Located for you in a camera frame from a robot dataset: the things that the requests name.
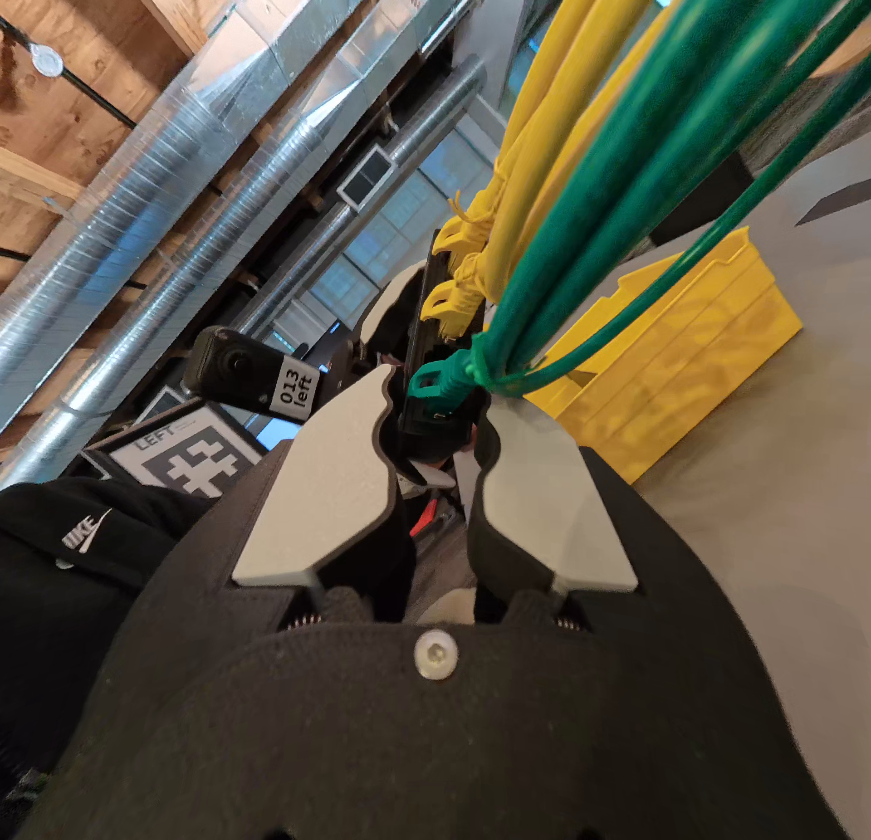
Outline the person's left forearm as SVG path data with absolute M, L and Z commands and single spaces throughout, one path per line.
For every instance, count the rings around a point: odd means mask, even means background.
M 214 504 L 87 477 L 2 490 L 2 796 L 52 772 L 136 597 Z

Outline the round spiral metal duct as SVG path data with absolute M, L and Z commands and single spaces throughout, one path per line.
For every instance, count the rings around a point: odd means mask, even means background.
M 447 76 L 384 150 L 390 168 L 355 210 L 337 203 L 289 254 L 230 327 L 256 336 L 311 280 L 345 254 L 382 207 L 464 116 L 486 82 L 484 62 L 469 56 Z M 170 261 L 143 291 L 113 334 L 85 363 L 60 397 L 4 462 L 2 486 L 54 479 L 176 345 L 186 328 L 239 263 L 232 253 L 214 260 Z

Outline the white air vent grille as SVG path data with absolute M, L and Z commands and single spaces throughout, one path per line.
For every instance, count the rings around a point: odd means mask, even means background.
M 396 170 L 397 166 L 388 152 L 380 144 L 373 144 L 340 183 L 336 193 L 354 214 L 359 215 Z

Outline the yellow plastic bin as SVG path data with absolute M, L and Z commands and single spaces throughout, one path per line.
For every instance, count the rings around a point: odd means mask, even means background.
M 526 397 L 632 484 L 801 329 L 743 227 L 601 351 Z

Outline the black ceiling conduit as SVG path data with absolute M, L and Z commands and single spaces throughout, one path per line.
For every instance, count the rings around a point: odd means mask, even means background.
M 11 37 L 16 41 L 22 48 L 24 48 L 28 54 L 28 43 L 32 40 L 24 31 L 18 29 L 13 24 L 11 24 L 6 18 L 1 18 L 1 30 L 5 36 Z M 63 79 L 67 83 L 69 83 L 75 90 L 77 90 L 80 94 L 83 94 L 85 97 L 90 99 L 93 103 L 98 105 L 104 112 L 108 113 L 115 120 L 120 122 L 124 127 L 133 130 L 137 127 L 136 121 L 134 121 L 131 117 L 125 115 L 119 108 L 110 103 L 103 95 L 99 94 L 92 86 L 84 82 L 81 78 L 79 78 L 76 74 L 71 72 L 71 70 L 64 63 L 64 74 L 63 76 L 57 78 Z

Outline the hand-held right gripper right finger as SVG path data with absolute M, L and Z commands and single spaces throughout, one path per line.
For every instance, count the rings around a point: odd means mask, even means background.
M 475 622 L 501 621 L 523 591 L 557 608 L 576 592 L 637 592 L 637 573 L 591 470 L 553 418 L 529 401 L 490 401 L 475 460 L 468 524 Z

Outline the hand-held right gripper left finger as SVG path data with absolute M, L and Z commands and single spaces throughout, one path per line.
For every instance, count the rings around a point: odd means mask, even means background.
M 396 368 L 380 366 L 300 430 L 232 571 L 239 609 L 280 623 L 301 598 L 323 616 L 346 587 L 375 621 L 405 615 L 415 549 L 389 457 Z

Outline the black ethernet port block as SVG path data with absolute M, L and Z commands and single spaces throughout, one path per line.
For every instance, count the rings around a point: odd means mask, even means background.
M 480 415 L 483 394 L 472 393 L 450 415 L 426 411 L 423 399 L 412 397 L 408 385 L 420 367 L 446 360 L 455 352 L 467 350 L 472 337 L 483 330 L 484 304 L 476 309 L 468 329 L 456 339 L 441 336 L 438 320 L 424 321 L 421 310 L 426 297 L 440 283 L 448 281 L 450 253 L 436 253 L 434 243 L 438 230 L 430 240 L 430 253 L 421 274 L 414 279 L 415 289 L 411 301 L 411 316 L 408 324 L 408 345 L 403 359 L 402 399 L 398 408 L 398 439 L 400 453 L 408 459 L 421 462 L 436 462 L 446 459 L 471 441 L 472 427 Z

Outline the rectangular metal air duct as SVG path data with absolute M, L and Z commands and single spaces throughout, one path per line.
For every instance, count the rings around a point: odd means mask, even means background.
M 223 0 L 158 96 L 2 294 L 2 427 L 14 421 L 180 216 L 362 6 L 325 65 L 404 65 L 457 0 Z

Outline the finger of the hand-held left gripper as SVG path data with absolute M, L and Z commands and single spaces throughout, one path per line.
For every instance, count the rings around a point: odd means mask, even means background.
M 398 464 L 398 486 L 401 498 L 416 498 L 432 490 L 452 491 L 456 480 L 433 465 L 407 460 Z
M 357 337 L 363 345 L 376 345 L 388 339 L 378 332 L 388 317 L 398 315 L 399 330 L 408 326 L 422 287 L 426 264 L 411 264 L 397 272 L 386 287 L 366 307 L 357 323 Z

